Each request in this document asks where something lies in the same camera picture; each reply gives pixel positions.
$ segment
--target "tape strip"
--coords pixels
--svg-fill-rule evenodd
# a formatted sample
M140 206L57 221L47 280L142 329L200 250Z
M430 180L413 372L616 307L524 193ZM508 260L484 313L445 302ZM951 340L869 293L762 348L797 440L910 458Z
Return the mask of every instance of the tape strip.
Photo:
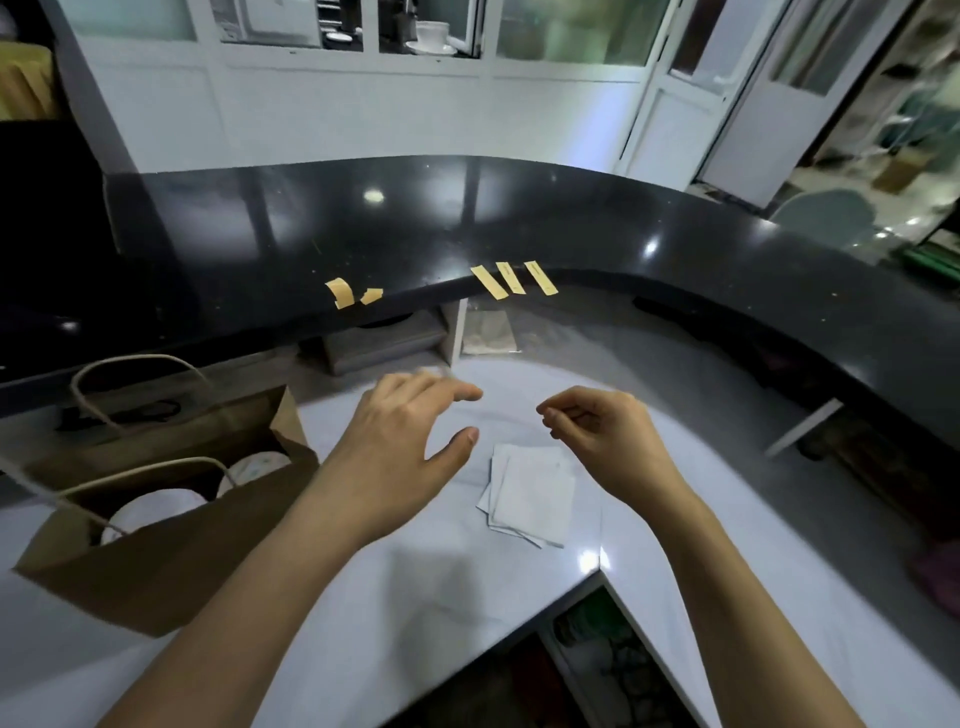
M382 288L368 288L367 292L360 297L360 303L363 305L370 305L374 301L379 301L383 298L383 289Z
M500 271L500 275L503 276L503 279L507 281L507 286L514 293L525 294L526 291L523 290L523 286L520 285L520 281L516 279L516 273L514 269L511 268L510 263L497 263L497 270Z
M330 289L334 298L336 298L337 308L346 308L347 306L355 303L353 300L353 291L350 289L349 283L347 283L345 280L328 280L324 285Z
M553 296L558 292L557 286L546 276L539 263L535 260L528 260L524 265L527 267L527 270L530 271L530 275L534 277L534 280L540 284L543 293L547 296Z
M487 269L482 265L478 265L475 268L470 268L470 271L480 279L480 282L483 283L483 287L490 291L490 295L498 301L505 299L510 295L503 290L503 286L497 283L496 278L491 276Z

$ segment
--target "paper bag handle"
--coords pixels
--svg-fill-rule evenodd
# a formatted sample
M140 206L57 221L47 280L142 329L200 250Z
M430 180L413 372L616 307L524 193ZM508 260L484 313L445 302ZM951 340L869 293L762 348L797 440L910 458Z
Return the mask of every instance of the paper bag handle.
M126 356L112 356L108 359L101 359L100 361L95 361L92 364L87 364L76 374L74 374L72 379L70 379L70 391L73 393L73 398L76 400L81 409L85 409L91 415L100 420L100 422L102 422L104 425L112 427L117 434L125 434L124 428L114 422L102 409L97 407L84 396L84 394L80 391L80 383L83 381L86 375L99 367L101 364L112 364L118 361L134 361L136 359L166 359L168 361L175 361L196 374L203 381L203 383L206 384L206 386L208 386L210 389L213 389L213 384L210 383L210 380L207 379L199 369L193 366L193 364L189 364L183 361L183 359L177 358L176 356L171 356L168 353L134 353Z
M101 485L107 485L107 483L112 483L114 480L121 480L128 475L137 475L138 473L147 473L149 471L159 470L161 468L166 468L170 465L185 465L187 463L209 463L210 465L215 465L220 470L224 472L224 476L230 483L231 488L236 488L236 481L233 479L233 476L230 474L230 471L227 469L227 466L222 462L213 457L204 457L198 455L197 457L182 457L177 460L164 460L162 463L152 463L151 465L141 465L139 468L131 468L128 471L122 471L121 473L114 473L113 475L107 475L106 477L98 477L96 480L87 480L86 483L81 483L80 485L75 485L72 488L65 488L62 491L58 491L57 495L62 498L67 498L68 496L73 496L82 491L88 491L92 488L99 488Z

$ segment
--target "saucer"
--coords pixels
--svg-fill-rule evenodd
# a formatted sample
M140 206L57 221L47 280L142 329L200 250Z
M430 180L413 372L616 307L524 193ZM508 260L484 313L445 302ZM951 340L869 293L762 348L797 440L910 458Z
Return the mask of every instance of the saucer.
M445 45L441 50L424 48L418 40L408 40L404 45L418 56L456 56L457 49L452 45Z

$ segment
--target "right hand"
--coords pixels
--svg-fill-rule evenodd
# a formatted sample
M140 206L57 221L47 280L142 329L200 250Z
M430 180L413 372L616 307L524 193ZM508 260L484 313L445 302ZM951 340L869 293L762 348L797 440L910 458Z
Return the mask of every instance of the right hand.
M645 517L651 508L690 493L650 419L626 392L571 387L537 411L593 479Z

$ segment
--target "white cup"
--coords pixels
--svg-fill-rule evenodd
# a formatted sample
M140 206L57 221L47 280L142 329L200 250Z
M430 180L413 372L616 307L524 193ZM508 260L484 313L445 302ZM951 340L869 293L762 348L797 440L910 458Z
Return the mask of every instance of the white cup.
M450 35L450 24L433 20L417 21L417 42L428 51L442 51Z

